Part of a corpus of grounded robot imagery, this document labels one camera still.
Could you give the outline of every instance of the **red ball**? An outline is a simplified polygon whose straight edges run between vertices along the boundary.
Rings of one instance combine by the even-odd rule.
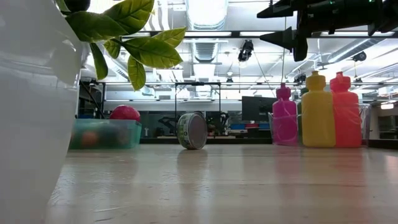
[[[114,111],[112,111],[110,119],[131,119],[131,120],[140,120],[139,112],[134,109],[132,106],[120,105],[117,106]]]

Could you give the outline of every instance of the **wooden table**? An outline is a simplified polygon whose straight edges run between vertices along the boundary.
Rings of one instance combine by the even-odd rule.
[[[70,152],[46,223],[398,223],[398,151],[142,145]]]

